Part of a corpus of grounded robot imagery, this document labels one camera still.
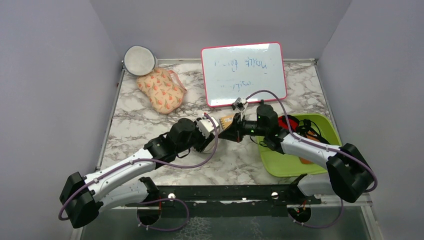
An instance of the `marble surface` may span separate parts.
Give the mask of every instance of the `marble surface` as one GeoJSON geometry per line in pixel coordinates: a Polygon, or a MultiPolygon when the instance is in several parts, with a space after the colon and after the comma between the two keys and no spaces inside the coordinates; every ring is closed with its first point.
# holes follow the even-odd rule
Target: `marble surface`
{"type": "MultiPolygon", "coordinates": [[[[283,101],[288,113],[319,113],[330,118],[329,110],[312,62],[286,62],[285,75],[288,97],[283,101]]],[[[200,62],[163,62],[161,67],[174,70],[187,88],[183,104],[174,112],[163,115],[154,111],[149,98],[136,85],[136,77],[125,74],[119,92],[110,132],[100,169],[121,161],[150,139],[167,132],[180,118],[196,119],[204,112],[210,116],[223,117],[233,114],[230,107],[210,108],[206,104],[200,62]]],[[[282,109],[271,103],[281,115],[282,109]]],[[[249,106],[246,118],[256,119],[256,108],[249,106]]],[[[202,162],[207,153],[192,151],[178,165],[195,165],[202,162]]],[[[144,174],[157,185],[246,185],[283,184],[293,178],[275,177],[264,168],[256,144],[245,137],[241,143],[220,140],[214,157],[204,166],[195,169],[179,169],[163,166],[144,174]]]]}

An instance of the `white lid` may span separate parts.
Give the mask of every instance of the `white lid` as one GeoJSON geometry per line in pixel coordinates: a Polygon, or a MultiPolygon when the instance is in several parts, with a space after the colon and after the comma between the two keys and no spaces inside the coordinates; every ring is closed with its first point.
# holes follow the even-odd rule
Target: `white lid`
{"type": "Polygon", "coordinates": [[[132,46],[125,53],[123,65],[130,74],[143,76],[153,70],[156,59],[149,49],[142,46],[132,46]]]}

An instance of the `green tray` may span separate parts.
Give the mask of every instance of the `green tray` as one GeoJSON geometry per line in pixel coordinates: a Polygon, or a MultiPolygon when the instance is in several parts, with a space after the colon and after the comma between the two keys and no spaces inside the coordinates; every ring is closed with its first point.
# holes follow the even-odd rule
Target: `green tray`
{"type": "MultiPolygon", "coordinates": [[[[301,113],[291,115],[295,116],[299,120],[309,119],[316,123],[321,130],[321,135],[331,145],[342,144],[333,125],[324,115],[318,113],[301,113]]],[[[318,129],[313,124],[312,128],[318,132],[318,129]]],[[[259,143],[260,141],[263,141],[264,137],[258,136],[256,139],[259,143]]],[[[301,163],[301,160],[297,156],[280,154],[260,145],[258,147],[265,169],[268,173],[276,177],[295,177],[302,174],[322,174],[327,172],[324,168],[316,164],[301,163]]]]}

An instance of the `purple cable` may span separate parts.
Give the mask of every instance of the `purple cable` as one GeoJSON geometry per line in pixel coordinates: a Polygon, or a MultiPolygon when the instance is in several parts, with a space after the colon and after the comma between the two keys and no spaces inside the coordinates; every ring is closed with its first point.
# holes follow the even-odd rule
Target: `purple cable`
{"type": "MultiPolygon", "coordinates": [[[[284,105],[283,105],[283,103],[281,102],[281,100],[280,100],[280,99],[277,97],[277,95],[275,95],[273,92],[271,92],[271,91],[269,91],[269,90],[259,90],[259,91],[255,91],[254,93],[252,93],[252,94],[250,94],[249,96],[247,96],[247,97],[246,97],[246,100],[250,99],[251,97],[253,97],[254,95],[256,95],[256,94],[258,94],[258,93],[269,93],[269,94],[271,94],[272,96],[274,96],[274,98],[275,98],[275,99],[277,99],[278,103],[280,104],[280,106],[281,106],[281,108],[282,108],[282,111],[284,112],[285,121],[287,122],[287,126],[288,126],[288,131],[290,132],[290,134],[291,134],[291,135],[292,135],[295,139],[297,139],[297,140],[299,140],[299,141],[301,141],[301,142],[304,142],[304,143],[306,143],[306,144],[309,144],[309,145],[311,145],[311,146],[314,146],[314,147],[317,147],[317,148],[320,148],[320,149],[323,149],[323,150],[327,150],[327,148],[325,148],[324,146],[321,146],[321,145],[319,145],[319,144],[316,144],[316,143],[314,143],[314,142],[312,142],[312,141],[308,141],[308,140],[301,139],[301,138],[299,138],[298,136],[296,136],[296,135],[293,133],[292,128],[290,127],[290,121],[289,121],[289,117],[287,116],[286,109],[284,108],[284,105]]],[[[369,192],[371,192],[371,191],[373,191],[373,190],[375,190],[375,189],[377,188],[377,184],[378,184],[377,176],[376,176],[376,174],[373,172],[373,170],[371,170],[371,168],[370,168],[369,166],[367,166],[365,163],[361,162],[361,161],[360,161],[359,159],[357,159],[356,157],[351,156],[351,155],[349,155],[349,154],[345,153],[344,151],[341,151],[340,149],[336,149],[336,148],[329,147],[329,148],[328,148],[328,150],[330,150],[330,151],[332,151],[332,152],[336,152],[336,153],[338,153],[338,154],[341,154],[341,155],[344,155],[344,156],[348,157],[349,159],[353,160],[354,162],[356,162],[357,164],[359,164],[361,167],[363,167],[363,168],[364,168],[367,172],[369,172],[369,174],[372,176],[372,179],[373,179],[373,181],[374,181],[374,185],[373,185],[370,189],[365,190],[365,191],[364,191],[365,193],[369,193],[369,192]]]]}
{"type": "Polygon", "coordinates": [[[177,231],[182,229],[185,225],[187,225],[187,223],[189,223],[190,220],[190,213],[189,213],[189,207],[187,206],[187,204],[177,198],[163,198],[163,199],[157,199],[157,200],[153,200],[153,201],[145,201],[145,202],[139,202],[139,204],[154,204],[157,202],[162,202],[162,201],[177,201],[179,203],[181,203],[182,205],[184,205],[185,208],[185,212],[186,212],[186,218],[183,224],[181,224],[178,227],[174,227],[174,228],[159,228],[159,227],[154,227],[154,226],[149,226],[149,225],[144,225],[140,219],[139,219],[139,215],[137,214],[137,221],[138,221],[138,226],[143,226],[145,227],[147,230],[148,229],[153,229],[153,230],[158,230],[158,231],[162,231],[162,232],[173,232],[173,231],[177,231]]]}
{"type": "Polygon", "coordinates": [[[288,215],[296,224],[299,224],[299,225],[301,225],[302,227],[307,227],[307,228],[311,228],[311,229],[326,229],[326,228],[329,228],[329,227],[331,227],[331,226],[333,226],[334,224],[336,224],[339,220],[340,220],[340,218],[342,217],[342,215],[343,215],[343,212],[345,211],[345,208],[343,207],[343,199],[341,199],[340,198],[340,202],[341,202],[341,209],[340,209],[340,213],[338,214],[338,216],[337,216],[337,218],[332,222],[332,223],[329,223],[329,224],[327,224],[327,225],[322,225],[322,226],[316,226],[316,225],[309,225],[309,224],[306,224],[306,223],[303,223],[302,224],[302,222],[298,222],[298,221],[296,221],[290,214],[288,215]]]}
{"type": "MultiPolygon", "coordinates": [[[[163,165],[168,165],[168,166],[171,166],[171,167],[174,167],[174,168],[180,168],[180,169],[193,169],[193,168],[197,168],[197,167],[200,167],[200,166],[202,166],[202,165],[204,165],[204,164],[206,164],[209,160],[211,160],[211,158],[214,156],[214,154],[215,154],[215,152],[217,151],[217,147],[218,147],[218,128],[217,128],[217,126],[215,125],[215,122],[212,120],[212,118],[205,112],[204,113],[204,116],[212,123],[212,126],[213,126],[213,131],[214,131],[214,133],[215,133],[215,143],[214,143],[214,145],[213,145],[213,150],[212,150],[212,152],[210,153],[210,155],[209,155],[209,157],[207,157],[206,158],[206,160],[204,160],[203,162],[201,162],[201,163],[199,163],[199,164],[196,164],[196,165],[193,165],[193,166],[182,166],[182,165],[175,165],[175,164],[172,164],[172,163],[169,163],[169,162],[166,162],[166,161],[161,161],[161,160],[156,160],[156,159],[147,159],[147,158],[139,158],[139,159],[136,159],[136,160],[134,160],[134,161],[132,161],[133,163],[139,163],[139,162],[154,162],[154,163],[159,163],[159,164],[163,164],[163,165]]],[[[122,168],[124,168],[124,167],[126,167],[126,166],[128,166],[128,165],[130,165],[131,163],[130,162],[126,162],[126,163],[124,163],[124,164],[122,164],[122,165],[120,165],[120,166],[117,166],[116,168],[114,168],[114,169],[112,169],[112,170],[110,170],[110,171],[108,171],[108,172],[106,172],[106,173],[104,173],[104,174],[102,174],[102,175],[100,175],[100,176],[98,176],[97,177],[97,180],[101,180],[101,179],[103,179],[103,178],[105,178],[105,177],[107,177],[107,176],[109,176],[110,174],[112,174],[112,173],[114,173],[114,172],[116,172],[116,171],[118,171],[118,170],[120,170],[120,169],[122,169],[122,168]]],[[[92,181],[89,181],[88,183],[86,183],[85,185],[83,185],[82,187],[80,187],[78,190],[76,190],[66,201],[65,201],[65,203],[63,204],[63,206],[60,208],[60,210],[59,210],[59,216],[58,216],[58,218],[59,218],[59,220],[61,220],[61,221],[66,221],[66,220],[68,220],[69,219],[69,217],[62,217],[62,215],[63,215],[63,213],[64,213],[64,211],[65,211],[65,208],[68,206],[68,204],[75,198],[75,196],[76,195],[78,195],[83,189],[85,189],[85,188],[87,188],[88,186],[90,186],[90,185],[92,185],[92,184],[94,184],[94,180],[92,180],[92,181]]]]}

